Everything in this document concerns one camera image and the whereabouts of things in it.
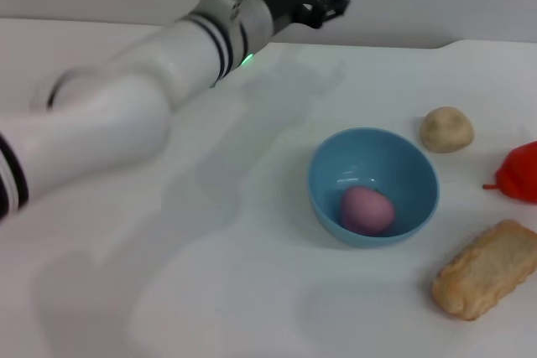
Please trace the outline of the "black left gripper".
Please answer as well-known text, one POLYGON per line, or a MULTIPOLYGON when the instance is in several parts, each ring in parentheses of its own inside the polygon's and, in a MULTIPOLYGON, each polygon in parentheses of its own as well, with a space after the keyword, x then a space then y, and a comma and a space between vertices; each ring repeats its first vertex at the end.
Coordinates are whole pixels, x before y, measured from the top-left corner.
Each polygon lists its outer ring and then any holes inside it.
POLYGON ((293 23, 312 29, 320 29, 325 23, 343 16, 349 0, 267 0, 272 16, 274 34, 278 34, 293 23))

